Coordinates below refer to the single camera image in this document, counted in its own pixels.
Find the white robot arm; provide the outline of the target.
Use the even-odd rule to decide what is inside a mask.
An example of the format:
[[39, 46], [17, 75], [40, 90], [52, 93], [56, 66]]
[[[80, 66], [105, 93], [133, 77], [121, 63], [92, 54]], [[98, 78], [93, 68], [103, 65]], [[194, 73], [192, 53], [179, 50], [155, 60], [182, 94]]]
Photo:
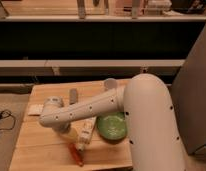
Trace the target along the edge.
[[39, 123], [54, 128], [115, 112], [125, 114], [134, 171], [186, 170], [172, 98], [165, 83], [153, 74], [138, 74], [122, 87], [68, 107], [58, 97], [50, 97]]

